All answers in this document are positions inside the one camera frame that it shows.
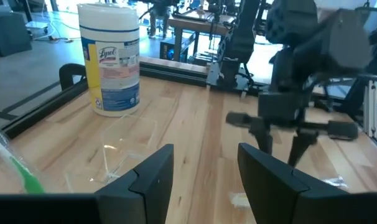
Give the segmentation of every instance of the workbench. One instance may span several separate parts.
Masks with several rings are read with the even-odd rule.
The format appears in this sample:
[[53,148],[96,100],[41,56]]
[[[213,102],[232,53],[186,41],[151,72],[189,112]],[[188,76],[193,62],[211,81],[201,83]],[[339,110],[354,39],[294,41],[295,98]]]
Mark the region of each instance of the workbench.
[[[168,24],[174,28],[175,32],[175,47],[174,47],[174,55],[180,55],[181,51],[181,43],[182,43],[182,35],[183,30],[192,30],[195,32],[195,41],[194,41],[194,53],[197,52],[198,49],[198,38],[200,36],[200,32],[202,33],[212,33],[216,35],[220,35],[224,37],[227,32],[228,28],[223,25],[224,22],[231,23],[234,20],[234,17],[221,15],[220,21],[218,24],[214,24],[212,31],[212,13],[205,12],[205,11],[191,11],[190,14],[186,15],[187,17],[197,18],[197,19],[207,19],[208,22],[201,22],[201,21],[194,21],[190,19],[183,19],[183,18],[176,18],[171,17],[168,20]],[[175,61],[179,61],[180,57],[174,57]]]
[[[205,67],[196,65],[143,57],[141,61],[207,74]],[[250,208],[235,208],[230,194],[244,193],[236,160],[238,143],[255,147],[257,143],[247,129],[226,124],[225,117],[229,111],[256,115],[257,98],[247,96],[241,100],[238,95],[149,77],[141,77],[140,82],[140,107],[133,115],[156,121],[154,149],[167,143],[174,144],[175,149],[167,223],[254,223]],[[65,192],[65,170],[72,164],[104,166],[101,133],[117,119],[93,112],[85,91],[11,143],[41,176],[51,181],[56,192]],[[308,121],[328,119],[350,120],[345,114],[314,108],[307,113]],[[141,139],[140,123],[131,128]],[[342,177],[349,192],[377,191],[377,146],[359,132],[353,142],[319,137],[318,144],[309,148],[297,168],[319,179]],[[286,162],[294,132],[273,128],[271,134],[273,156]],[[22,192],[1,160],[0,192]]]

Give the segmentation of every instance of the black box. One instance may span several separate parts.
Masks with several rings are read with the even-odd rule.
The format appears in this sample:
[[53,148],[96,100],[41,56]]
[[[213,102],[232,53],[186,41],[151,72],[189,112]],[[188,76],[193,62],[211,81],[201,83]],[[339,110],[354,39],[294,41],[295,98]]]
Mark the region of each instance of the black box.
[[23,16],[13,12],[0,12],[0,56],[31,49]]
[[[180,62],[187,62],[187,56],[189,54],[189,46],[195,40],[195,33],[187,34],[183,33],[182,46],[180,50]],[[171,37],[161,41],[161,46],[159,48],[159,58],[166,60],[174,59],[174,47],[175,47],[175,37]]]

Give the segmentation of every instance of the table leg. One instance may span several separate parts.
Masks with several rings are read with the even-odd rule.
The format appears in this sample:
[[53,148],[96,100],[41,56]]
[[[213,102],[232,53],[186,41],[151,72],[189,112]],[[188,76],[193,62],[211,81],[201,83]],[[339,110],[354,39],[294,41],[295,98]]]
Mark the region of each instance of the table leg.
[[196,32],[195,33],[195,40],[194,40],[194,52],[193,54],[197,53],[198,51],[198,40],[200,38],[200,33],[199,32]]
[[174,47],[174,61],[180,61],[180,51],[182,50],[182,35],[181,28],[175,28],[175,47]]

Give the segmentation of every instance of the green brush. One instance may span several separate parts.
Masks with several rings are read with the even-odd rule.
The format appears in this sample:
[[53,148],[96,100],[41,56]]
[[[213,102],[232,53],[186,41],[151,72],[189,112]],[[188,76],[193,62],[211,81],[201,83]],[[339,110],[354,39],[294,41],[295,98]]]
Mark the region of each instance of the green brush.
[[21,177],[22,185],[28,194],[45,193],[45,190],[42,184],[40,184],[38,178],[34,176],[20,161],[18,161],[1,143],[0,157],[6,164],[12,166]]

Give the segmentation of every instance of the container lid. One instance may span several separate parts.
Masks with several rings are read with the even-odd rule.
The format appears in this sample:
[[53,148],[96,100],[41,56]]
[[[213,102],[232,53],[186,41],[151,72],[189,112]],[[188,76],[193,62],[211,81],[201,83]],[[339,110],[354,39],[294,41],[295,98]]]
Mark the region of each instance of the container lid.
[[78,14],[83,28],[124,31],[139,27],[136,10],[119,4],[78,4]]

